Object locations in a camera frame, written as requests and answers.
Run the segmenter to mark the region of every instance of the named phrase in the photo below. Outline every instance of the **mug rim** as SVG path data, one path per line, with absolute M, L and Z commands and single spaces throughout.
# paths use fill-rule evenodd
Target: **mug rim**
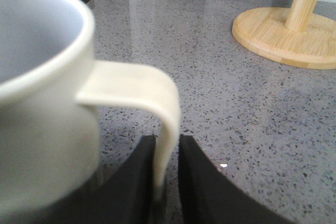
M 81 0 L 63 0 L 74 7 L 83 20 L 82 28 L 75 39 L 62 51 L 44 61 L 42 64 L 0 83 L 0 106 L 13 102 L 33 92 L 65 69 L 92 40 L 94 17 L 89 7 Z

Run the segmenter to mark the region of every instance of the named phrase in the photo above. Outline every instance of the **terrazzo surface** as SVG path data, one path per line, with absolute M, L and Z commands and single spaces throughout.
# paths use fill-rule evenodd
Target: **terrazzo surface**
M 92 0 L 96 57 L 144 63 L 169 74 L 181 99 L 181 133 L 193 135 L 237 187 L 304 224 L 336 220 L 336 70 L 264 59 L 231 34 L 241 12 L 288 0 Z M 336 19 L 336 5 L 316 13 Z M 135 109 L 101 107 L 108 177 L 160 121 Z M 177 148 L 167 171 L 167 223 L 183 223 Z

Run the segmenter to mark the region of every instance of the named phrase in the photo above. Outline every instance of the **mug handle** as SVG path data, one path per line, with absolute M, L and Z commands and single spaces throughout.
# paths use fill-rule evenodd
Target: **mug handle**
M 163 195 L 165 171 L 180 131 L 180 103 L 173 80 L 159 69 L 132 63 L 94 61 L 76 94 L 82 105 L 132 107 L 149 111 L 162 122 L 153 160 L 153 199 Z

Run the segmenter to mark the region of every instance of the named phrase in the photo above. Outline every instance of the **wooden paper towel holder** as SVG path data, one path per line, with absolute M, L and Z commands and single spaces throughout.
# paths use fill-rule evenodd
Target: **wooden paper towel holder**
M 289 8 L 241 13 L 232 33 L 248 50 L 267 59 L 310 69 L 336 68 L 336 21 L 314 14 L 317 0 L 294 0 Z

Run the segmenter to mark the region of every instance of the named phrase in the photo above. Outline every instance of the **mug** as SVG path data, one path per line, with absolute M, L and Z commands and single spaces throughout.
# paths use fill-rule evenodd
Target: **mug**
M 176 85 L 150 66 L 95 60 L 94 26 L 80 0 L 0 0 L 1 223 L 35 221 L 95 173 L 98 105 L 161 120 L 153 197 L 162 197 L 179 137 Z

